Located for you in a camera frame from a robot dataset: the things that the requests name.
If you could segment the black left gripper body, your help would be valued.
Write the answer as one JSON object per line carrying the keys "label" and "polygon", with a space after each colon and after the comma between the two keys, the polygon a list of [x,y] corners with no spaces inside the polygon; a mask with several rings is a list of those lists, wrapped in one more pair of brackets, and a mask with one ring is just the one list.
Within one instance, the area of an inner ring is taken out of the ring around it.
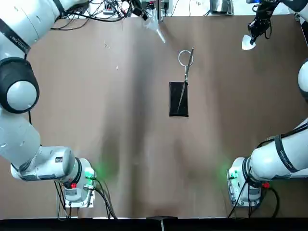
{"label": "black left gripper body", "polygon": [[142,12],[142,5],[140,0],[128,0],[129,12]]}

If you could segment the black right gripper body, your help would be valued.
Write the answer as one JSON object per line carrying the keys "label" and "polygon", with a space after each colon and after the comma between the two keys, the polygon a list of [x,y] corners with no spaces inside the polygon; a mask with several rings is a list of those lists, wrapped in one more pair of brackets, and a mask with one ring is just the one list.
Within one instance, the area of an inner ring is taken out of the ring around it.
{"label": "black right gripper body", "polygon": [[248,24],[250,35],[260,33],[265,37],[271,36],[271,10],[253,10],[256,13],[254,20]]}

